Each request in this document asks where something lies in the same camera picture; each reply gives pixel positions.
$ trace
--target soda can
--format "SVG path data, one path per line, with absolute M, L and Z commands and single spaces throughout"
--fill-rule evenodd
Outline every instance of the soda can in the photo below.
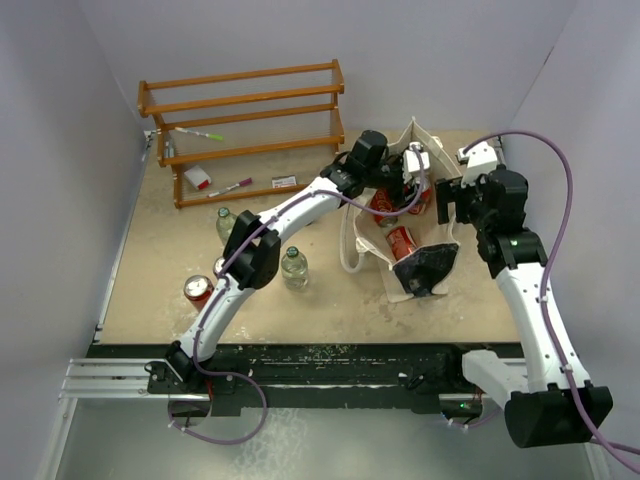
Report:
M 396 260 L 402 260 L 418 249 L 407 227 L 397 227 L 391 230 L 387 235 L 387 242 L 389 242 Z
M 408 213 L 410 213 L 411 215 L 420 215 L 422 212 L 424 212 L 427 209 L 427 205 L 429 205 L 429 202 L 431 201 L 432 193 L 433 188 L 431 188 L 431 184 L 427 179 L 427 188 L 420 194 L 418 203 L 411 207 Z
M 391 198 L 389 198 L 389 194 L 384 188 L 379 188 L 376 191 L 369 206 L 378 212 L 395 212 Z M 398 223 L 398 217 L 383 217 L 382 215 L 373 214 L 373 219 L 381 228 L 390 227 Z
M 204 275 L 194 275 L 184 282 L 184 296 L 199 312 L 213 293 L 213 283 Z
M 224 267 L 225 259 L 224 257 L 219 257 L 213 264 L 213 274 L 217 277 L 220 276 L 220 272 L 222 271 L 222 267 Z

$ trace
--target wooden tabletop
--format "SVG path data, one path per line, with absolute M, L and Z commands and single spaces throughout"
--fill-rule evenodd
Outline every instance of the wooden tabletop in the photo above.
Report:
M 351 147 L 359 133 L 347 132 L 345 148 Z M 384 133 L 393 141 L 401 132 Z M 482 132 L 434 133 L 452 154 Z M 272 177 L 289 174 L 295 174 L 299 182 L 308 182 L 332 159 L 333 152 L 328 147 L 314 147 L 215 160 L 206 169 L 213 174 L 213 189 L 249 176 L 254 179 L 249 188 L 261 189 L 270 187 Z M 171 171 L 150 159 L 101 342 L 169 343 L 179 338 L 196 318 L 195 310 L 182 294 L 185 279 L 195 274 L 213 278 L 213 263 L 222 254 L 215 229 L 218 208 L 259 213 L 285 198 L 272 195 L 176 210 Z M 518 341 L 502 294 L 477 254 L 473 227 L 457 225 L 454 230 L 461 249 L 454 271 L 446 280 L 448 295 L 389 303 L 372 256 L 358 274 L 342 269 L 338 257 L 341 215 L 336 211 L 322 217 L 287 243 L 296 245 L 308 258 L 307 291 L 287 290 L 278 275 L 244 304 L 222 342 Z

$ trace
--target white wall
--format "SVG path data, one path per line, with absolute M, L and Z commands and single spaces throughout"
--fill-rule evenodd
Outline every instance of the white wall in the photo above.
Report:
M 640 446 L 640 3 L 581 0 L 513 121 L 569 157 L 575 201 L 552 281 L 569 334 L 614 410 L 603 431 Z M 559 162 L 533 140 L 507 142 L 529 179 L 529 225 L 550 250 L 562 214 Z M 616 466 L 616 478 L 636 478 Z
M 329 61 L 351 128 L 505 127 L 575 0 L 80 0 L 132 106 L 139 80 Z M 147 128 L 152 122 L 147 119 Z
M 0 464 L 32 479 L 97 323 L 143 134 L 73 0 L 0 2 Z

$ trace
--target purple cable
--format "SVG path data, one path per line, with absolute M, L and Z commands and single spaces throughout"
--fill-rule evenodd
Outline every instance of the purple cable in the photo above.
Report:
M 478 428 L 481 427 L 482 425 L 489 423 L 491 420 L 493 420 L 498 413 L 500 413 L 500 408 L 496 407 L 495 410 L 493 410 L 489 415 L 487 415 L 484 418 L 481 418 L 480 420 L 478 420 L 477 422 L 474 423 L 468 423 L 468 424 L 464 424 L 464 423 L 460 423 L 460 422 L 451 422 L 451 425 L 454 425 L 456 427 L 460 427 L 462 429 L 469 429 L 471 430 L 472 428 Z
M 540 309 L 542 310 L 542 318 L 544 319 L 545 327 L 547 328 L 547 332 L 549 333 L 549 337 L 551 338 L 551 342 L 553 343 L 556 352 L 558 353 L 558 357 L 563 365 L 569 365 L 569 360 L 562 349 L 562 345 L 560 344 L 560 340 L 556 335 L 555 330 L 553 329 L 553 325 L 551 324 L 551 318 L 549 317 L 549 309 L 547 307 L 547 302 L 543 299 L 546 298 L 547 292 L 547 284 L 549 283 L 549 276 L 551 275 L 551 268 L 553 263 L 555 262 L 556 255 L 558 253 L 558 249 L 560 248 L 560 243 L 564 237 L 565 230 L 567 229 L 567 224 L 569 223 L 569 214 L 571 213 L 571 204 L 573 203 L 573 175 L 571 174 L 571 167 L 569 166 L 569 161 L 565 154 L 560 150 L 560 147 L 556 145 L 552 140 L 548 139 L 544 135 L 540 135 L 539 133 L 530 132 L 528 130 L 505 130 L 503 132 L 492 133 L 489 135 L 485 135 L 473 143 L 468 145 L 464 149 L 464 153 L 466 153 L 469 149 L 475 147 L 477 144 L 490 140 L 495 137 L 501 137 L 505 135 L 524 135 L 526 137 L 535 138 L 536 140 L 540 140 L 549 146 L 555 154 L 558 156 L 560 161 L 562 162 L 562 166 L 564 167 L 565 175 L 567 177 L 567 200 L 564 207 L 564 214 L 562 216 L 562 222 L 560 224 L 560 229 L 558 230 L 558 235 L 556 236 L 555 241 L 553 242 L 553 247 L 551 248 L 551 253 L 549 254 L 549 259 L 547 261 L 547 265 L 544 268 L 542 273 L 542 281 L 540 282 Z M 580 398 L 580 392 L 578 391 L 578 386 L 576 385 L 575 378 L 573 376 L 573 372 L 570 369 L 564 369 L 564 373 L 567 377 L 567 382 L 569 383 L 569 388 L 571 389 L 571 396 L 573 397 L 573 401 L 576 404 L 576 408 L 578 409 L 578 413 L 580 413 L 580 417 L 584 421 L 587 428 L 591 431 L 595 440 L 598 444 L 602 445 L 607 452 L 613 456 L 616 460 L 618 460 L 622 465 L 627 467 L 634 473 L 640 474 L 640 465 L 636 465 L 618 452 L 615 451 L 615 448 L 619 450 L 625 450 L 627 452 L 637 453 L 640 452 L 639 449 L 634 447 L 629 447 L 627 445 L 616 444 L 617 447 L 614 447 L 612 443 L 610 443 L 602 433 L 598 430 L 598 427 L 591 421 L 589 414 L 584 408 L 582 403 L 582 399 Z
M 426 174 L 424 171 L 424 164 L 422 163 L 422 157 L 420 156 L 420 151 L 412 146 L 411 147 L 413 152 L 417 155 L 418 157 L 418 163 L 420 164 L 420 185 L 426 185 Z M 247 246 L 253 241 L 253 239 L 255 239 L 256 237 L 258 237 L 260 235 L 260 233 L 262 233 L 269 225 L 271 225 L 272 223 L 274 223 L 276 220 L 278 220 L 278 218 L 284 214 L 285 212 L 289 211 L 291 208 L 295 207 L 296 205 L 299 205 L 300 203 L 304 202 L 305 200 L 314 197 L 315 195 L 331 195 L 333 197 L 337 197 L 340 200 L 342 200 L 343 202 L 349 203 L 355 207 L 358 207 L 366 212 L 369 213 L 373 213 L 376 215 L 381 215 L 383 217 L 396 217 L 399 215 L 402 215 L 403 213 L 408 212 L 409 210 L 411 210 L 411 208 L 413 208 L 415 206 L 416 203 L 418 203 L 418 200 L 420 199 L 420 195 L 422 194 L 422 188 L 419 188 L 418 191 L 416 192 L 415 196 L 413 197 L 413 199 L 411 200 L 411 202 L 409 203 L 409 205 L 407 205 L 406 207 L 404 207 L 401 210 L 398 210 L 397 212 L 379 212 L 377 210 L 374 210 L 372 208 L 366 207 L 364 205 L 360 205 L 359 203 L 353 201 L 352 199 L 345 197 L 344 195 L 338 193 L 338 192 L 332 192 L 330 190 L 316 190 L 314 192 L 310 192 L 307 193 L 306 195 L 302 195 L 299 198 L 296 198 L 295 200 L 293 200 L 292 202 L 288 203 L 287 205 L 285 205 L 284 207 L 282 207 L 277 215 L 274 215 L 273 217 L 271 217 L 270 219 L 266 220 L 260 227 L 258 227 L 253 233 L 251 233 L 244 242 L 242 242 L 242 244 L 240 245 L 240 247 L 238 247 L 238 249 L 233 253 L 233 255 L 231 255 L 231 257 L 224 262 L 224 265 L 222 266 L 222 268 L 220 269 L 220 273 L 217 274 L 216 276 L 218 277 L 218 280 L 224 280 L 226 282 L 226 285 L 224 288 L 221 288 L 218 293 L 213 297 L 213 300 L 211 301 L 211 303 L 209 304 L 208 308 L 206 309 L 206 312 L 204 314 L 202 314 L 202 319 L 200 320 L 200 323 L 198 323 L 198 330 L 196 331 L 195 337 L 194 337 L 194 342 L 193 342 L 193 364 L 196 367 L 196 370 L 198 370 L 198 372 L 202 373 L 203 375 L 207 375 L 209 377 L 227 377 L 229 375 L 233 376 L 233 377 L 237 377 L 241 380 L 244 380 L 245 382 L 249 383 L 251 386 L 253 386 L 257 391 L 258 394 L 260 395 L 260 400 L 262 402 L 262 413 L 260 415 L 260 421 L 258 422 L 258 425 L 256 426 L 256 428 L 254 428 L 251 432 L 249 432 L 248 434 L 246 434 L 243 437 L 240 438 L 235 438 L 233 440 L 223 440 L 223 439 L 218 439 L 218 438 L 211 438 L 211 437 L 207 437 L 205 435 L 201 435 L 197 432 L 194 432 L 193 430 L 189 430 L 186 427 L 180 427 L 179 425 L 177 425 L 173 419 L 173 415 L 171 414 L 171 410 L 169 408 L 167 408 L 167 412 L 169 415 L 169 425 L 173 426 L 174 428 L 180 430 L 183 433 L 186 433 L 187 435 L 190 435 L 194 438 L 197 438 L 199 440 L 208 442 L 208 443 L 213 443 L 216 445 L 238 445 L 240 443 L 244 443 L 247 440 L 252 439 L 253 437 L 255 437 L 257 435 L 257 433 L 260 431 L 260 429 L 262 428 L 262 426 L 264 425 L 264 422 L 267 419 L 267 412 L 268 412 L 268 407 L 267 407 L 267 398 L 264 394 L 264 392 L 262 391 L 262 389 L 260 388 L 260 385 L 258 385 L 256 383 L 255 380 L 253 380 L 252 378 L 243 375 L 241 373 L 237 373 L 237 372 L 212 372 L 210 370 L 205 370 L 204 368 L 202 368 L 202 366 L 200 365 L 200 363 L 198 362 L 198 342 L 200 341 L 200 332 L 202 332 L 202 329 L 204 328 L 204 324 L 206 323 L 207 318 L 209 317 L 209 314 L 211 313 L 211 311 L 213 310 L 213 308 L 218 304 L 218 302 L 220 301 L 220 298 L 222 297 L 222 295 L 224 295 L 228 290 L 229 290 L 229 279 L 225 276 L 225 273 L 227 272 L 227 270 L 229 269 L 229 267 L 233 264 L 233 262 L 235 262 L 235 260 L 240 256 L 240 254 L 247 248 Z

